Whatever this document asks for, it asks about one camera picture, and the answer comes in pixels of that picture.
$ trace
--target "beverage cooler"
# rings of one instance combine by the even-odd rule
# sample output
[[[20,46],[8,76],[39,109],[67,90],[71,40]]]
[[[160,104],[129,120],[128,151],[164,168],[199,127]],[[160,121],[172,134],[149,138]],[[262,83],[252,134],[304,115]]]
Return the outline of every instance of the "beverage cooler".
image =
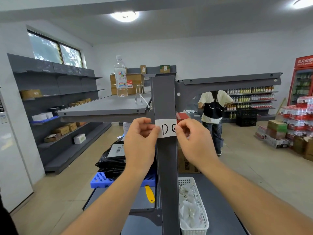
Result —
[[[313,55],[297,58],[288,97],[288,106],[300,96],[312,96]]]

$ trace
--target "ceiling lamp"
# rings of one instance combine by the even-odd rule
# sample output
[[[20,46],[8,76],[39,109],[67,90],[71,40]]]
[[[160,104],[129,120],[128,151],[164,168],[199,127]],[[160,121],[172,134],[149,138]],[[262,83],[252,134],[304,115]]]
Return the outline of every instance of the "ceiling lamp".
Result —
[[[305,8],[313,5],[313,0],[297,0],[293,7],[295,9]]]
[[[127,11],[127,12],[115,12],[111,16],[121,22],[131,22],[138,18],[139,12]]]

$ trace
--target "refrigerator sign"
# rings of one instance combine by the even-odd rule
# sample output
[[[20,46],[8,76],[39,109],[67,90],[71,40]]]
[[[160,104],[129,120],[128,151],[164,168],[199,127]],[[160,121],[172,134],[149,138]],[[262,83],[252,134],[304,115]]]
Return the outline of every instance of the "refrigerator sign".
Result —
[[[313,66],[313,55],[297,58],[295,61],[296,68],[312,67]]]

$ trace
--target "floor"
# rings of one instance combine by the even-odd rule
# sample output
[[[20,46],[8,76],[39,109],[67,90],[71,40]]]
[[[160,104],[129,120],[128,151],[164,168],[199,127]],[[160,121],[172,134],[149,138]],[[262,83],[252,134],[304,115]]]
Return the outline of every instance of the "floor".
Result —
[[[254,137],[255,131],[256,127],[223,124],[221,160],[313,218],[313,162],[290,149],[271,148]],[[92,192],[95,163],[122,134],[121,126],[112,126],[61,174],[39,181],[30,201],[13,215],[19,234],[58,235],[75,220]]]

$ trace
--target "blue plastic tray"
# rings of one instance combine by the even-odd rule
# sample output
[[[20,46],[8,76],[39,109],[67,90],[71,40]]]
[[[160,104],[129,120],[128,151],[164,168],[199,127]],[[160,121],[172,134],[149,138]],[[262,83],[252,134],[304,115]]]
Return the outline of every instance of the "blue plastic tray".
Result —
[[[45,123],[45,122],[48,122],[48,121],[51,121],[51,120],[54,120],[56,118],[58,118],[59,116],[53,116],[52,118],[50,119],[46,119],[46,120],[40,120],[40,121],[30,121],[31,124],[36,124],[36,123]]]
[[[104,172],[98,172],[95,177],[91,180],[90,182],[90,187],[92,189],[95,188],[107,188],[110,185],[112,185],[114,182],[113,179],[111,178],[106,178],[104,175]],[[141,187],[145,187],[146,185],[148,186],[155,186],[156,185],[156,176],[155,174],[153,175],[146,175],[144,178]]]

